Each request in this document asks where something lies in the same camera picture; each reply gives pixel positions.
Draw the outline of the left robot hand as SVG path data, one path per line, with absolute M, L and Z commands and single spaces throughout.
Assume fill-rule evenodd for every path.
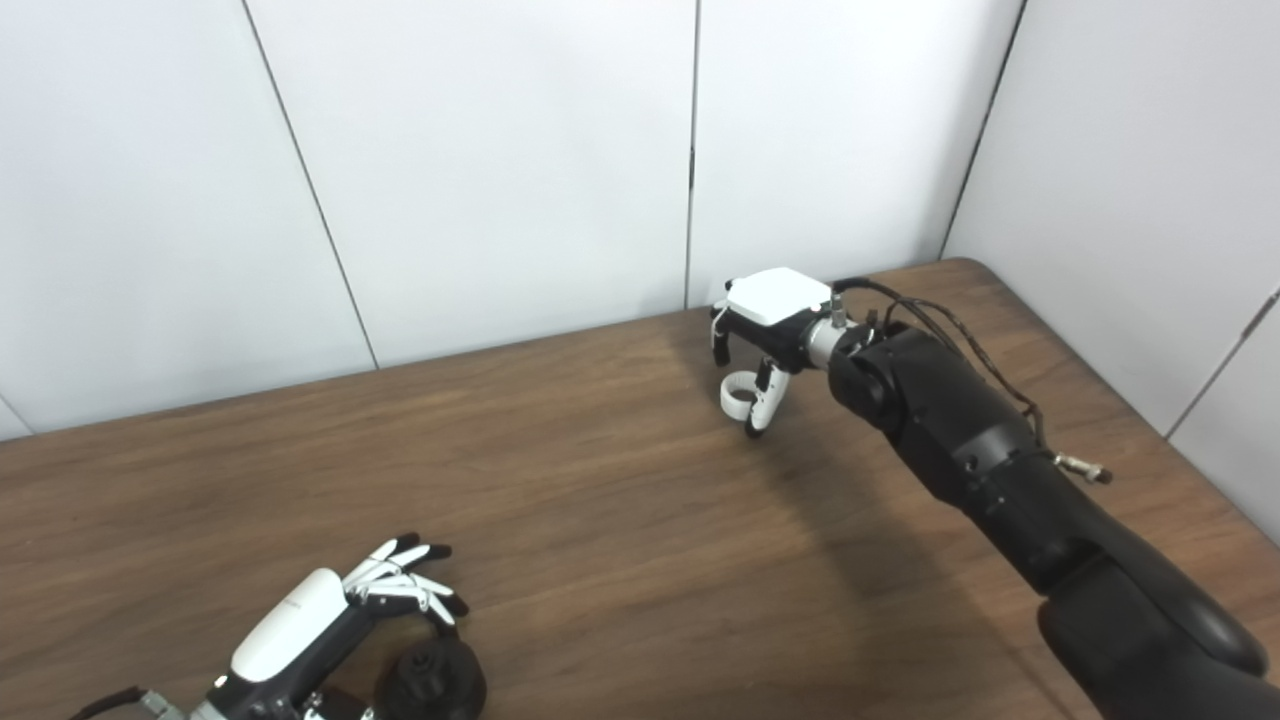
M 416 573 L 448 559 L 448 544 L 425 544 L 419 533 L 397 536 L 355 569 L 311 571 L 239 643 L 193 719 L 375 719 L 328 678 L 383 620 L 419 615 L 443 635 L 456 635 L 470 607 L 457 592 Z

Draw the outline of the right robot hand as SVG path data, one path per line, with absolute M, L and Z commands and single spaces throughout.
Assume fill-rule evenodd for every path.
M 762 354 L 756 370 L 731 372 L 719 384 L 722 411 L 746 437 L 764 436 L 794 377 L 827 369 L 831 350 L 820 348 L 820 337 L 832 332 L 831 318 L 831 287 L 790 268 L 726 283 L 726 297 L 710 309 L 714 364 L 731 364 L 733 337 Z

